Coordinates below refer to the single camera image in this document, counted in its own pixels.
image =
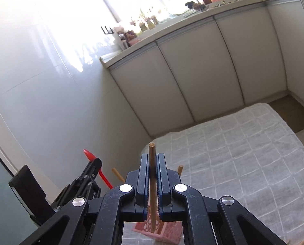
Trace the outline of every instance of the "brown floor mat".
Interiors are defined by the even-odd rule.
[[[297,133],[304,129],[304,107],[291,95],[272,101],[269,105]]]

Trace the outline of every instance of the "countertop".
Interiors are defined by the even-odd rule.
[[[256,4],[259,2],[263,2],[263,1],[268,1],[268,0],[241,0],[241,1],[236,1],[233,3],[229,3],[226,5],[222,5],[201,13],[196,13],[194,15],[192,15],[189,18],[185,18],[182,21],[179,21],[177,23],[174,23],[170,26],[166,26],[164,29],[161,29],[160,31],[158,31],[157,33],[152,34],[151,36],[141,40],[140,42],[136,43],[135,45],[131,46],[130,48],[126,49],[125,51],[122,51],[118,54],[114,55],[109,55],[108,58],[100,58],[101,62],[103,63],[103,66],[105,68],[109,68],[111,65],[113,65],[114,63],[120,61],[121,59],[123,59],[124,57],[130,55],[131,53],[133,53],[134,51],[142,48],[143,46],[175,31],[178,30],[182,27],[188,26],[194,22],[197,22],[199,20],[214,16],[216,14],[220,14],[232,9],[236,9],[242,6],[246,6],[246,5],[251,5],[251,4]]]

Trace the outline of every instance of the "grid pattern cloth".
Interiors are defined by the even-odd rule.
[[[268,104],[154,142],[168,168],[184,166],[182,183],[211,198],[230,195],[284,241],[304,240],[304,146]],[[125,224],[123,244],[159,244],[132,227]]]

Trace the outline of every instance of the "perforated pink holder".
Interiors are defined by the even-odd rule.
[[[137,222],[133,231],[142,233],[145,236],[153,238],[157,241],[179,244],[183,227],[181,221],[178,222],[162,222],[159,215],[156,215],[156,226],[154,233],[151,233],[151,216],[148,209],[148,219],[145,222]]]

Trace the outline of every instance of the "kitchen cabinet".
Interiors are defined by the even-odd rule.
[[[184,97],[155,43],[114,64],[111,74],[151,136],[193,123]]]
[[[267,3],[276,28],[288,89],[304,101],[304,9],[300,0]]]
[[[246,104],[286,90],[285,68],[264,4],[215,16],[237,71]]]
[[[196,121],[244,105],[234,66],[213,19],[157,42]]]

